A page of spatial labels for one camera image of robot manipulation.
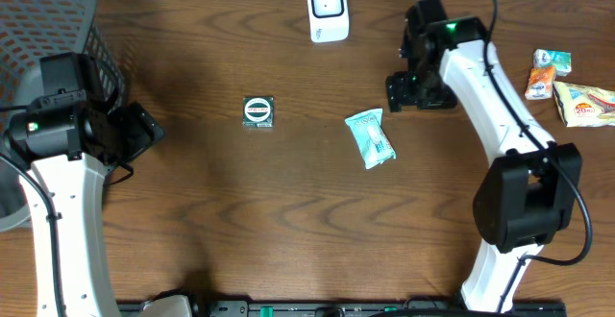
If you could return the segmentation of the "green snack packet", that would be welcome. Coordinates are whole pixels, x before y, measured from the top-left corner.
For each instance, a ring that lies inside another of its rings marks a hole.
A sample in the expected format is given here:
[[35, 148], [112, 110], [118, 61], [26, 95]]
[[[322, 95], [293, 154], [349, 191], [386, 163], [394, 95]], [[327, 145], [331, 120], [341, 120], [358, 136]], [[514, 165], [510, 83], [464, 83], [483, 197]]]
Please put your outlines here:
[[366, 169], [396, 158], [396, 152], [381, 128], [382, 114], [383, 109], [378, 108], [345, 119]]

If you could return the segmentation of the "orange snack packet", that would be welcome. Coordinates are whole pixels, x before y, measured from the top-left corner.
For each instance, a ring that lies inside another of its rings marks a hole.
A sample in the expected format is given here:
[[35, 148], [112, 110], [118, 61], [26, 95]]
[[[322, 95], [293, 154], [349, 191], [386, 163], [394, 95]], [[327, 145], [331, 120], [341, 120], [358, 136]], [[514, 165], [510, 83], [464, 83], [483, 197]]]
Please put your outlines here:
[[528, 100], [544, 100], [553, 97], [556, 68], [553, 65], [534, 67], [529, 74], [525, 97]]

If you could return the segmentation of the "small teal white packet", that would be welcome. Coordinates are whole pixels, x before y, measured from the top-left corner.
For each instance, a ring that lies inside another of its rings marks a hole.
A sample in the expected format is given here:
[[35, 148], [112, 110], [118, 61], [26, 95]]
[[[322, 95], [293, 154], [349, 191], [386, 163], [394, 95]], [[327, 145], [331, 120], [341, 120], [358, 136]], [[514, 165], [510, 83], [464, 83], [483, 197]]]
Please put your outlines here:
[[536, 49], [533, 53], [533, 66], [535, 68], [554, 66], [557, 76], [566, 77], [572, 72], [572, 54], [563, 51]]

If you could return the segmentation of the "round white red lid cup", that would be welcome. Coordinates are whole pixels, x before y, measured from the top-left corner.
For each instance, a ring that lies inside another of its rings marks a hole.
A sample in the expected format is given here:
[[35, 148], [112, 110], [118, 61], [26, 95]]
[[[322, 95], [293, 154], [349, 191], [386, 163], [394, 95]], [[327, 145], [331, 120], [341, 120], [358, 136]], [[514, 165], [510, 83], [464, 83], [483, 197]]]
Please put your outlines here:
[[274, 110], [274, 98], [271, 96], [245, 97], [242, 125], [247, 128], [272, 128]]

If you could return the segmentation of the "white blue snack bag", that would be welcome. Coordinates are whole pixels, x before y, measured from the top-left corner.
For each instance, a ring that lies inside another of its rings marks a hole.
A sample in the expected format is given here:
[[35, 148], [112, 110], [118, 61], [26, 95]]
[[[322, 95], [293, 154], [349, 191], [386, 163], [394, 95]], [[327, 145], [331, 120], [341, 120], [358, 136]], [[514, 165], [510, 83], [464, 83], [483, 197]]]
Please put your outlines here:
[[555, 81], [553, 97], [567, 127], [614, 125], [614, 91]]

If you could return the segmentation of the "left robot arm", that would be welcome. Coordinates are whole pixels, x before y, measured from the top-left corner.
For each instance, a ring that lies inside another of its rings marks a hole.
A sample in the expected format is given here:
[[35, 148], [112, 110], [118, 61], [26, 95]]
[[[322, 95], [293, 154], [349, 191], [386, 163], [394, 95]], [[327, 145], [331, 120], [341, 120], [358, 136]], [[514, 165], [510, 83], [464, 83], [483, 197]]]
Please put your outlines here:
[[103, 235], [107, 176], [160, 141], [138, 102], [113, 109], [88, 91], [43, 96], [11, 119], [6, 138], [32, 224], [39, 316], [190, 316], [190, 299], [165, 294], [120, 304]]

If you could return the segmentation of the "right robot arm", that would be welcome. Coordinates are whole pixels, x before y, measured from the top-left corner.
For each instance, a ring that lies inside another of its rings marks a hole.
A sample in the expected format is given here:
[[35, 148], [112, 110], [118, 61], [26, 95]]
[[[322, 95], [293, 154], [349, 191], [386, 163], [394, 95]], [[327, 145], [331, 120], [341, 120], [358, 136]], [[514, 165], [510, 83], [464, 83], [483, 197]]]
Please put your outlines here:
[[500, 65], [490, 29], [478, 18], [408, 15], [400, 55], [407, 70], [385, 83], [390, 109], [461, 105], [479, 136], [489, 165], [473, 201], [481, 243], [458, 296], [467, 310], [509, 313], [531, 262], [570, 266], [587, 256], [590, 226], [579, 255], [541, 254], [569, 226], [573, 205], [582, 200], [580, 152], [556, 143], [529, 113]]

